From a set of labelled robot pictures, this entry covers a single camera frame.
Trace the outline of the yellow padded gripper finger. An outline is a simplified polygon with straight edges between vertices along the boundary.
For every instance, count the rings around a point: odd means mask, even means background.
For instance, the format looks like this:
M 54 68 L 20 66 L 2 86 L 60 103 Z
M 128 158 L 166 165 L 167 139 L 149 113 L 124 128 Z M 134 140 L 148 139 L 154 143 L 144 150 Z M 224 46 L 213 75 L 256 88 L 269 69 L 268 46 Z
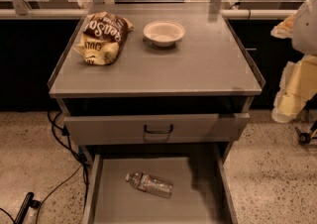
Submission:
M 279 39 L 291 39 L 293 36 L 294 19 L 294 15 L 288 16 L 285 20 L 274 26 L 270 34 Z
M 317 56 L 305 55 L 298 62 L 289 61 L 282 72 L 271 118 L 277 123 L 289 123 L 317 94 Z

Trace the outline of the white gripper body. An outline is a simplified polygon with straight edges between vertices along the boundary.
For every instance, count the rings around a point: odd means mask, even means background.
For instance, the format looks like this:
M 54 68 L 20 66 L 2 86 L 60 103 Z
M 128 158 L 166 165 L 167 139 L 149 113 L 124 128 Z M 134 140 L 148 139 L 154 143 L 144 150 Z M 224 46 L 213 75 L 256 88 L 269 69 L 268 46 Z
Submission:
M 306 55 L 317 55 L 317 0 L 305 0 L 293 23 L 292 46 Z

